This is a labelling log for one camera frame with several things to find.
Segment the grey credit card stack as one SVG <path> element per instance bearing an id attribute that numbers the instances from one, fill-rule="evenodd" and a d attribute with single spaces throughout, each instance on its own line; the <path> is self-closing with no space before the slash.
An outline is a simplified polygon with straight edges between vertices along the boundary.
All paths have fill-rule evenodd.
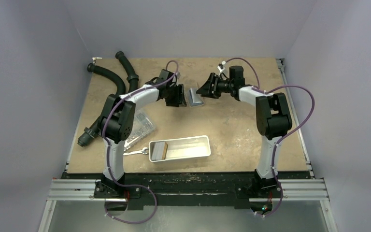
<path id="1" fill-rule="evenodd" d="M 160 161 L 166 158 L 168 144 L 165 141 L 154 143 L 151 152 L 151 161 Z"/>

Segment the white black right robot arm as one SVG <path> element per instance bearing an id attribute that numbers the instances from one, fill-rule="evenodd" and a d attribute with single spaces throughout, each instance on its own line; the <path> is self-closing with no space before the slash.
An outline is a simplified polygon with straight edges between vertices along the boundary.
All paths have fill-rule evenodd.
<path id="1" fill-rule="evenodd" d="M 265 93 L 245 83 L 242 66 L 231 66 L 229 76 L 211 73 L 196 91 L 202 97 L 218 99 L 222 93 L 230 94 L 240 102 L 255 107 L 256 125 L 261 135 L 261 153 L 251 186 L 256 196 L 263 197 L 277 186 L 279 141 L 292 129 L 292 118 L 284 93 Z"/>

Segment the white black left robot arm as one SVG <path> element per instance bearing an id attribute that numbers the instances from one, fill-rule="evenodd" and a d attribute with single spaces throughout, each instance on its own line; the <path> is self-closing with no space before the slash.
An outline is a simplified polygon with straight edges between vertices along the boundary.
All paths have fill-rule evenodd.
<path id="1" fill-rule="evenodd" d="M 137 110 L 161 99 L 172 99 L 184 96 L 184 89 L 176 83 L 179 72 L 161 70 L 160 75 L 146 82 L 142 87 L 127 94 L 109 95 L 100 115 L 100 133 L 105 144 L 106 192 L 114 198 L 123 195 L 126 189 L 146 189 L 141 184 L 126 184 L 123 167 L 124 145 L 133 130 L 134 116 Z"/>

